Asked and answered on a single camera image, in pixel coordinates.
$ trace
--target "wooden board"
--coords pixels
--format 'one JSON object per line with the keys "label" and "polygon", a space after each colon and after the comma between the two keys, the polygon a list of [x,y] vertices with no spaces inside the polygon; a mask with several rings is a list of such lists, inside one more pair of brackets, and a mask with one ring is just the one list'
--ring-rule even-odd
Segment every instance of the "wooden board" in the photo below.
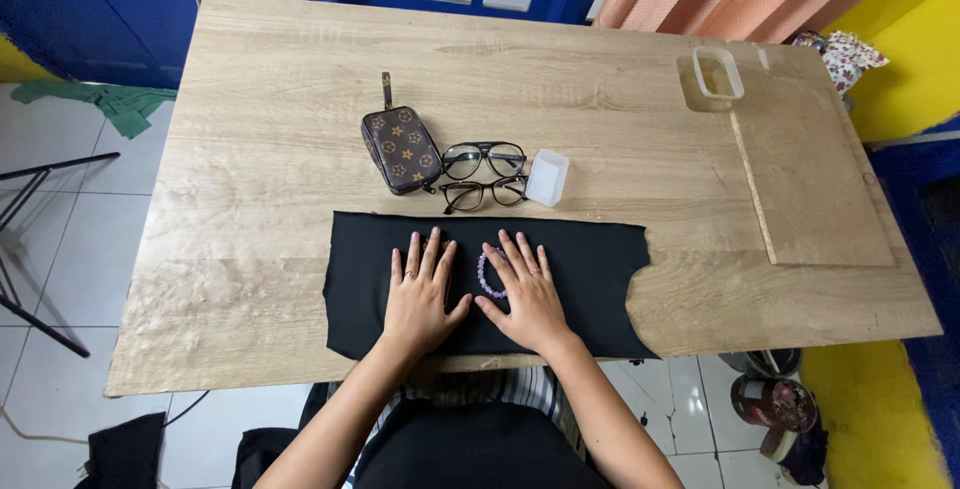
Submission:
{"label": "wooden board", "polygon": [[[694,112],[677,63],[746,42],[296,0],[203,0],[110,366],[109,396],[342,379],[326,348],[332,212],[440,217],[391,195],[360,119],[414,107],[440,148],[503,139],[570,158],[563,198],[474,215],[647,227],[653,265],[627,311],[661,356],[941,333],[876,181],[895,266],[773,266],[728,112]],[[812,49],[769,45],[771,70],[830,93]],[[864,174],[870,164],[847,144]],[[486,181],[488,174],[477,177]],[[476,248],[464,248],[476,251]],[[543,363],[428,360],[444,371]]]}
{"label": "wooden board", "polygon": [[818,85],[745,66],[730,123],[773,264],[893,266],[894,255],[846,145],[834,101]]}

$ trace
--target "white plastic container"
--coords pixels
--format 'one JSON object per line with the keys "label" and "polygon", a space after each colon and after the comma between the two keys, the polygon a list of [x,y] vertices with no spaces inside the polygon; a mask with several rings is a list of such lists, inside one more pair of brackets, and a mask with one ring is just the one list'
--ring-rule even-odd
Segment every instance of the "white plastic container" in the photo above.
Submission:
{"label": "white plastic container", "polygon": [[527,198],[553,208],[564,195],[569,166],[570,159],[556,151],[537,151],[527,179]]}
{"label": "white plastic container", "polygon": [[722,48],[698,46],[693,49],[693,71],[703,97],[709,99],[739,99],[743,97],[743,82],[737,70],[734,55]]}

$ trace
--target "finger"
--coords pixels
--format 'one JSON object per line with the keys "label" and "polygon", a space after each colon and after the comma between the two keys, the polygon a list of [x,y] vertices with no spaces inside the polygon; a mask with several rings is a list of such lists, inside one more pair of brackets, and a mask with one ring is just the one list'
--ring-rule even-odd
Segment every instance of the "finger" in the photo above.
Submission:
{"label": "finger", "polygon": [[453,265],[453,255],[456,252],[457,242],[450,240],[450,243],[446,244],[446,250],[443,251],[443,256],[439,258],[437,271],[433,273],[434,283],[439,285],[447,282],[447,277],[450,275],[450,266]]}
{"label": "finger", "polygon": [[393,254],[390,255],[390,288],[399,287],[401,283],[403,283],[401,250],[393,249]]}
{"label": "finger", "polygon": [[494,246],[484,242],[483,254],[486,255],[489,263],[493,265],[493,269],[496,270],[496,274],[500,276],[500,282],[503,283],[504,287],[517,281],[517,274],[514,273],[510,264],[503,259],[503,256],[500,256],[500,253],[494,249]]}
{"label": "finger", "polygon": [[426,242],[426,250],[423,252],[423,261],[420,262],[419,274],[417,277],[424,281],[433,279],[433,268],[437,265],[437,250],[440,248],[440,227],[434,226],[430,230],[430,240]]}
{"label": "finger", "polygon": [[483,311],[483,314],[486,315],[486,318],[488,318],[500,332],[503,332],[503,327],[510,321],[510,316],[504,314],[504,312],[500,310],[500,307],[497,307],[493,301],[483,296],[477,296],[476,303],[480,311]]}
{"label": "finger", "polygon": [[450,326],[450,328],[456,328],[461,321],[467,318],[467,313],[471,312],[471,301],[473,299],[473,294],[463,294],[463,297],[460,299],[460,302],[457,303],[457,306],[453,307],[453,310],[450,311],[450,314],[446,315],[446,323]]}
{"label": "finger", "polygon": [[531,275],[534,274],[534,270],[540,270],[540,264],[537,263],[537,259],[534,258],[534,251],[530,250],[530,244],[527,243],[527,236],[523,232],[516,233],[516,245],[520,248],[520,254],[523,256],[523,262],[526,262],[527,269],[530,270]]}
{"label": "finger", "polygon": [[410,250],[407,251],[407,270],[403,274],[407,278],[415,278],[420,272],[420,233],[410,234]]}
{"label": "finger", "polygon": [[523,256],[517,250],[517,246],[514,245],[514,240],[510,239],[510,234],[503,228],[500,228],[500,247],[507,254],[507,259],[510,259],[510,265],[513,266],[513,271],[517,272],[517,276],[527,279],[530,274],[523,271],[527,269],[527,263],[523,261]]}
{"label": "finger", "polygon": [[550,274],[550,264],[546,261],[546,249],[541,245],[536,248],[536,256],[539,258],[540,274],[549,282],[553,281],[553,275]]}

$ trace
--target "green cloth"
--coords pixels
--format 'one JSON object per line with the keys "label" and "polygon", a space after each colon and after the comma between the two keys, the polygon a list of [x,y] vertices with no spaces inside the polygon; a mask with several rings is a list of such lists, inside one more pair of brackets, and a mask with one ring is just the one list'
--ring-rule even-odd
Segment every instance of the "green cloth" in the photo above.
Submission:
{"label": "green cloth", "polygon": [[150,127],[147,116],[164,101],[177,99],[177,90],[128,85],[85,84],[80,82],[36,81],[20,84],[9,97],[28,105],[52,95],[93,103],[123,137],[133,140]]}

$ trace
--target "black stand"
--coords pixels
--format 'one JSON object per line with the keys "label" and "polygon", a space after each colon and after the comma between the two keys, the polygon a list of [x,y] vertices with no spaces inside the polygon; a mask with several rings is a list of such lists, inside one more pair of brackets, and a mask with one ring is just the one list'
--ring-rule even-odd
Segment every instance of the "black stand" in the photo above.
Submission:
{"label": "black stand", "polygon": [[[0,182],[3,182],[4,180],[12,180],[13,178],[21,178],[23,176],[32,176],[30,181],[27,182],[27,185],[20,189],[20,192],[17,193],[16,197],[13,198],[13,201],[9,203],[2,213],[0,213],[0,232],[3,232],[7,225],[10,225],[10,222],[14,219],[14,216],[17,215],[17,212],[20,212],[20,210],[23,209],[23,205],[27,204],[27,200],[30,199],[35,192],[37,192],[37,189],[41,186],[43,181],[47,179],[47,176],[49,176],[51,172],[69,166],[96,163],[119,157],[120,152],[114,151],[113,153],[93,155],[92,157],[74,159],[71,161],[55,162],[53,164],[45,164],[43,166],[36,166],[33,168],[0,174]],[[70,349],[82,358],[90,357],[90,352],[88,352],[86,348],[81,347],[77,343],[71,341],[62,333],[56,331],[53,327],[50,327],[46,323],[42,323],[39,318],[24,310],[23,304],[20,302],[20,298],[17,295],[17,290],[14,288],[14,282],[10,279],[10,274],[7,273],[7,266],[4,265],[2,257],[0,257],[0,306],[7,308],[10,310],[10,312],[29,322],[31,326],[36,327],[42,333],[50,336],[52,339],[54,339],[54,341]]]}

